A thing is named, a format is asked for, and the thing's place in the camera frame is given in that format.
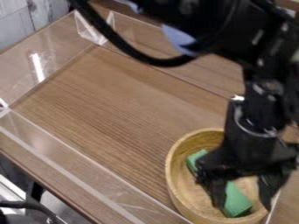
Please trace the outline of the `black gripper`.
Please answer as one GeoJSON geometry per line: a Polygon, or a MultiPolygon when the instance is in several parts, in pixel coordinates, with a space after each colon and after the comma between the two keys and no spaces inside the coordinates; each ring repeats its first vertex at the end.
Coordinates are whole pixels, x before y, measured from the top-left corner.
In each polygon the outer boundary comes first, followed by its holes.
{"type": "Polygon", "coordinates": [[[268,211],[273,198],[297,169],[299,143],[286,142],[277,129],[257,129],[246,125],[244,102],[230,101],[225,137],[219,146],[195,162],[195,179],[206,185],[213,206],[223,208],[227,183],[258,176],[258,195],[268,211]]]}

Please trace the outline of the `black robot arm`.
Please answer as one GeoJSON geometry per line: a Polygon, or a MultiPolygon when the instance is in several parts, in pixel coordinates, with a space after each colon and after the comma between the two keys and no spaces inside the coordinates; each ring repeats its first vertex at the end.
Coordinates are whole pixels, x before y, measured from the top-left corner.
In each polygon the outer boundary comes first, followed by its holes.
{"type": "Polygon", "coordinates": [[[299,125],[299,22],[274,0],[129,1],[187,58],[215,53],[241,65],[246,91],[229,102],[225,138],[198,160],[197,178],[222,208],[227,183],[256,176],[269,207],[299,158],[299,144],[281,138],[299,125]]]}

